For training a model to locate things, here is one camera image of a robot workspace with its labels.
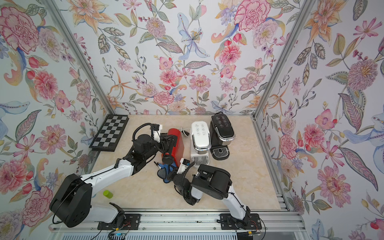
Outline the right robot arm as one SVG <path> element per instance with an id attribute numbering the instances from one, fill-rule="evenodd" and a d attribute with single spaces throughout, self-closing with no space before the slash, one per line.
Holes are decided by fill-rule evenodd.
<path id="1" fill-rule="evenodd" d="M 228 171 L 209 165 L 200 165 L 197 174 L 189 181 L 186 175 L 194 164 L 181 165 L 167 180 L 173 181 L 175 190 L 191 206 L 199 202 L 203 195 L 220 200 L 228 208 L 228 214 L 220 214 L 217 222 L 222 230 L 260 230 L 252 219 L 251 210 L 243 204 L 235 192 Z"/>

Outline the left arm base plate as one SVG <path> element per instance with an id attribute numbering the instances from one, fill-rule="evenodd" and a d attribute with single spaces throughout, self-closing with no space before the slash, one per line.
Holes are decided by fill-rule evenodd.
<path id="1" fill-rule="evenodd" d="M 117 220 L 111 223 L 99 222 L 97 230 L 102 231 L 120 231 L 120 230 L 138 230 L 141 220 L 140 214 L 125 214 L 125 216 L 117 216 Z"/>

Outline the red coffee machine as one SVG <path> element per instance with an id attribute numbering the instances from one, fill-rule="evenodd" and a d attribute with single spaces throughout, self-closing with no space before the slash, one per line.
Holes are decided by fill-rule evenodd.
<path id="1" fill-rule="evenodd" d="M 163 164 L 175 164 L 179 167 L 185 148 L 181 131 L 175 128 L 169 129 L 166 134 L 161 134 L 161 143 Z"/>

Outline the blue grey cleaning cloth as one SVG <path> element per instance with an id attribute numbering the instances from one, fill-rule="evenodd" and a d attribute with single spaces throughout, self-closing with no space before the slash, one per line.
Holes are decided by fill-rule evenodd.
<path id="1" fill-rule="evenodd" d="M 156 163 L 156 165 L 159 168 L 157 176 L 162 179 L 165 184 L 172 182 L 179 170 L 176 163 L 172 163 L 171 165 Z"/>

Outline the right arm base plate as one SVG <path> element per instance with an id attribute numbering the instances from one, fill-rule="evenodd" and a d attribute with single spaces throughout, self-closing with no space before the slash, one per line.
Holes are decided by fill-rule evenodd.
<path id="1" fill-rule="evenodd" d="M 262 222 L 259 214 L 250 214 L 245 216 L 244 220 L 239 220 L 231 216 L 231 214 L 220 214 L 217 223 L 220 224 L 222 230 L 262 230 Z"/>

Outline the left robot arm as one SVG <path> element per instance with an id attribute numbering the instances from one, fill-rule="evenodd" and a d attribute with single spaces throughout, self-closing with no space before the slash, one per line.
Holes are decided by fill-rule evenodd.
<path id="1" fill-rule="evenodd" d="M 91 174 L 67 176 L 49 205 L 54 217 L 68 228 L 83 222 L 105 223 L 113 229 L 124 227 L 127 218 L 121 207 L 114 203 L 93 203 L 92 197 L 115 182 L 137 174 L 157 153 L 162 154 L 163 164 L 175 167 L 181 137 L 163 134 L 161 130 L 161 125 L 145 123 L 134 131 L 132 146 L 125 157 Z"/>

